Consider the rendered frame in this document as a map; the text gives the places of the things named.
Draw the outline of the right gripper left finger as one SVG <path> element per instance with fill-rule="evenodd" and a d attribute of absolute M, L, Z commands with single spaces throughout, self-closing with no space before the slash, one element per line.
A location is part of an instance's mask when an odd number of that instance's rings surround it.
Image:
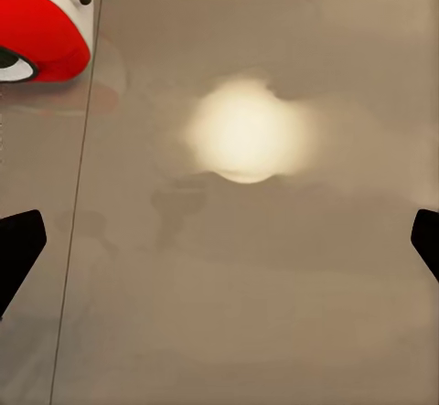
<path fill-rule="evenodd" d="M 46 244 L 44 221 L 35 208 L 0 219 L 0 317 Z"/>

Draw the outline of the radio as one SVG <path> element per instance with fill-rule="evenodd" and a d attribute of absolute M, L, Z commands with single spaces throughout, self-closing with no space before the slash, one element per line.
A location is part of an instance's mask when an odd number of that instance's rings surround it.
<path fill-rule="evenodd" d="M 62 82 L 92 60 L 93 0 L 0 0 L 0 82 Z"/>

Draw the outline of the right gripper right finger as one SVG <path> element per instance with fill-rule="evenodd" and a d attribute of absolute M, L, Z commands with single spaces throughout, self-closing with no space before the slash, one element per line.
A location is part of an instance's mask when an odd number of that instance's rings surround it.
<path fill-rule="evenodd" d="M 439 282 L 439 212 L 418 210 L 411 242 Z"/>

